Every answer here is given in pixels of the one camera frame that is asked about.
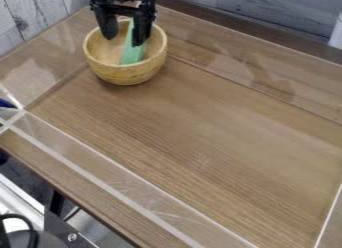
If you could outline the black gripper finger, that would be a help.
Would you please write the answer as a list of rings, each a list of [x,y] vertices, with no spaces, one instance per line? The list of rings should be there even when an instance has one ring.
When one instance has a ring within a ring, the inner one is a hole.
[[[157,11],[153,8],[139,9],[134,15],[133,46],[142,46],[150,38]]]
[[[111,40],[119,33],[117,14],[105,6],[95,6],[94,12],[102,34],[107,40]]]

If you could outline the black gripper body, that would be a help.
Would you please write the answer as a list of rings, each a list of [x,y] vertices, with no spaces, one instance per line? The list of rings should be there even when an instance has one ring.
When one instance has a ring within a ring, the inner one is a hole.
[[[157,0],[90,0],[95,16],[103,20],[117,15],[134,17],[138,13],[151,20],[157,18]]]

